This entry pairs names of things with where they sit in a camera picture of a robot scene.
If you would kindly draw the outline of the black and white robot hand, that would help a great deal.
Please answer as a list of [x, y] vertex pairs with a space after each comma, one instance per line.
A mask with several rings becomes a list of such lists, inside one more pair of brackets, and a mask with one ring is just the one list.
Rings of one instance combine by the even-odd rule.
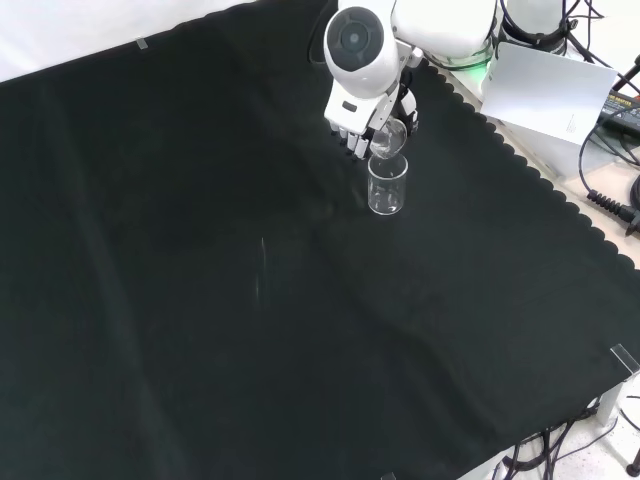
[[324, 117], [349, 155], [358, 160], [368, 159], [376, 133], [382, 131], [390, 119], [401, 122], [408, 137], [417, 131], [418, 110], [410, 90], [412, 81], [412, 70], [405, 69], [390, 92], [370, 99], [354, 97], [333, 81]]

